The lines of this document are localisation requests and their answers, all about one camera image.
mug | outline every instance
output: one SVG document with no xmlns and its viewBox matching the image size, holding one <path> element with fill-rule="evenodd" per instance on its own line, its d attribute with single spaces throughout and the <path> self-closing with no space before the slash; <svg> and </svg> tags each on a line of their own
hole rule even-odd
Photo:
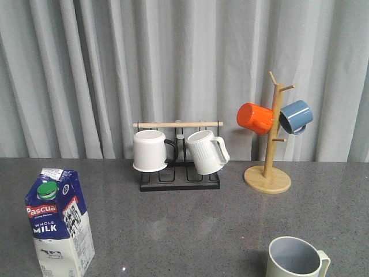
<svg viewBox="0 0 369 277">
<path fill-rule="evenodd" d="M 269 245 L 266 277 L 324 277 L 330 259 L 295 237 L 278 237 Z"/>
<path fill-rule="evenodd" d="M 165 145 L 174 148 L 174 158 L 167 159 Z M 178 157 L 178 147 L 165 139 L 165 134 L 158 130 L 143 130 L 133 136 L 133 168 L 141 172 L 155 172 L 173 163 Z"/>
<path fill-rule="evenodd" d="M 187 138 L 186 143 L 198 174 L 208 175 L 217 172 L 230 159 L 224 140 L 215 137 L 211 130 L 193 133 Z"/>
<path fill-rule="evenodd" d="M 273 126 L 274 115 L 269 108 L 264 108 L 253 103 L 246 103 L 237 112 L 238 125 L 256 132 L 265 134 Z"/>
<path fill-rule="evenodd" d="M 279 123 L 289 134 L 301 134 L 312 121 L 312 111 L 302 100 L 281 108 Z"/>
</svg>

mug rack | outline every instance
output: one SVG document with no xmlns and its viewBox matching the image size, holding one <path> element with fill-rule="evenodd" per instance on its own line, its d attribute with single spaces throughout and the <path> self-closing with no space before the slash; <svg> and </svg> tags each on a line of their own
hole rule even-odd
<svg viewBox="0 0 369 277">
<path fill-rule="evenodd" d="M 276 151 L 277 142 L 286 142 L 285 138 L 278 138 L 279 116 L 281 104 L 283 101 L 284 91 L 294 88 L 295 85 L 287 87 L 282 83 L 278 83 L 273 73 L 269 72 L 270 78 L 274 84 L 273 95 L 273 114 L 274 122 L 272 128 L 268 132 L 268 144 L 266 146 L 265 164 L 263 166 L 249 167 L 243 174 L 244 180 L 252 188 L 270 194 L 286 192 L 291 186 L 291 179 L 287 173 L 273 167 L 274 153 Z"/>
<path fill-rule="evenodd" d="M 158 172 L 141 172 L 140 191 L 153 192 L 163 190 L 195 190 L 195 189 L 220 189 L 218 172 L 209 175 L 200 175 L 192 161 L 187 159 L 186 139 L 184 128 L 216 128 L 217 136 L 223 122 L 164 122 L 164 123 L 141 123 L 133 124 L 139 132 L 142 129 L 174 128 L 174 142 L 182 148 L 183 160 L 175 160 L 165 169 Z"/>
</svg>

milk carton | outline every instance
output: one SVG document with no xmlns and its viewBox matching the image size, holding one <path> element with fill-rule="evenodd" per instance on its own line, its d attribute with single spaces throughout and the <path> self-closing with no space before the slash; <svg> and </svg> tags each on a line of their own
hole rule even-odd
<svg viewBox="0 0 369 277">
<path fill-rule="evenodd" d="M 25 204 L 43 276 L 82 277 L 95 250 L 77 172 L 42 169 Z"/>
</svg>

green bottle cap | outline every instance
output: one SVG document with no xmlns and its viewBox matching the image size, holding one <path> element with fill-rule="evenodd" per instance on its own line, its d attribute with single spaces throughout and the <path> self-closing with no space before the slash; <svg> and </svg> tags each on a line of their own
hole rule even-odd
<svg viewBox="0 0 369 277">
<path fill-rule="evenodd" d="M 54 181 L 42 183 L 37 188 L 37 193 L 41 199 L 53 199 L 57 195 L 58 184 Z"/>
</svg>

pascual logo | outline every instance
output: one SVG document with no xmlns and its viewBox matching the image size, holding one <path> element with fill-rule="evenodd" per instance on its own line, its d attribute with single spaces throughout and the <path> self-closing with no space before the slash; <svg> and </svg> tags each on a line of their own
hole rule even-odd
<svg viewBox="0 0 369 277">
<path fill-rule="evenodd" d="M 42 215 L 45 214 L 47 212 L 58 212 L 58 209 L 56 207 L 55 204 L 52 205 L 41 205 L 38 207 L 31 207 L 31 206 L 27 206 L 27 213 L 28 213 L 28 217 L 32 218 L 36 215 Z"/>
</svg>

